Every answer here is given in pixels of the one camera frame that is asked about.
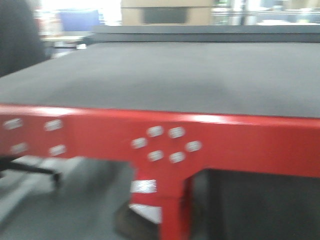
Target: dark clothing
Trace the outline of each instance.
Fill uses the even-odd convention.
[[[0,77],[46,59],[25,0],[0,0]]]

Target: red steel beam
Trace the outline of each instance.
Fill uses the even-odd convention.
[[[174,209],[197,172],[320,177],[319,143],[318,118],[0,105],[0,156],[130,161],[156,180],[164,240],[188,239]]]

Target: gray foam surface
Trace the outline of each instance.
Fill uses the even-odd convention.
[[[0,103],[320,117],[319,43],[99,43],[0,78]]]

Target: metal bolt head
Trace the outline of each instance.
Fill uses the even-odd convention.
[[[24,122],[22,121],[22,119],[14,118],[14,119],[11,119],[9,121],[5,121],[3,123],[3,128],[6,129],[6,130],[13,130],[13,129],[20,128],[23,125],[24,125]]]
[[[202,148],[202,143],[200,141],[191,141],[185,145],[185,150],[187,152],[196,152]]]
[[[169,137],[172,139],[181,138],[186,134],[186,130],[182,126],[171,128],[168,132]]]
[[[175,152],[175,153],[171,154],[169,157],[170,162],[173,164],[182,162],[183,160],[185,160],[185,158],[186,158],[186,155],[182,151]]]
[[[141,149],[147,146],[148,141],[144,137],[137,138],[131,142],[131,146],[134,149]]]
[[[159,161],[164,158],[164,152],[161,150],[153,151],[148,154],[148,159],[151,162]]]
[[[48,121],[44,125],[44,130],[47,132],[55,131],[63,128],[63,122],[60,119],[56,119],[53,121]]]
[[[164,134],[164,128],[162,126],[153,126],[146,131],[146,134],[150,138],[155,138]]]

